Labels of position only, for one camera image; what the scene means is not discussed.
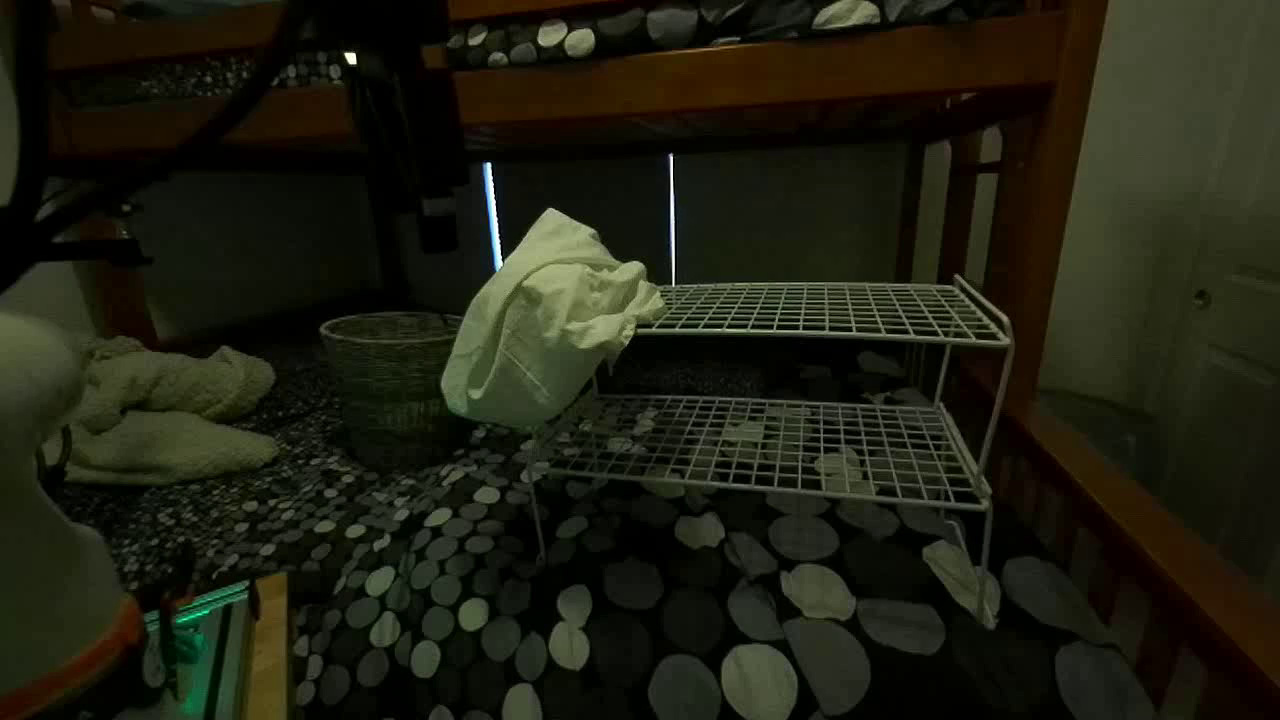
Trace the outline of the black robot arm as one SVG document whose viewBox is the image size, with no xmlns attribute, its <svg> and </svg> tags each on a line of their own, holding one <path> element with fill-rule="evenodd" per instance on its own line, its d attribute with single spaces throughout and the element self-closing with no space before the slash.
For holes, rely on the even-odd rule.
<svg viewBox="0 0 1280 720">
<path fill-rule="evenodd" d="M 423 232 L 442 232 L 452 219 L 452 192 L 463 185 L 462 103 L 452 73 L 423 63 L 423 43 L 450 39 L 443 0 L 423 0 L 420 7 L 410 7 L 410 0 L 284 0 L 284 15 L 261 47 L 255 67 L 202 127 L 151 163 L 92 185 L 55 209 L 45 209 L 54 172 L 54 3 L 5 0 L 5 13 L 11 20 L 17 179 L 0 205 L 0 292 L 36 264 L 92 261 L 90 243 L 62 249 L 62 237 L 92 211 L 110 211 L 142 189 L 169 179 L 242 127 L 266 103 L 309 27 L 321 27 L 335 47 L 378 60 L 378 73 L 355 67 L 349 77 L 355 137 L 367 159 L 390 170 L 396 189 L 416 199 Z"/>
</svg>

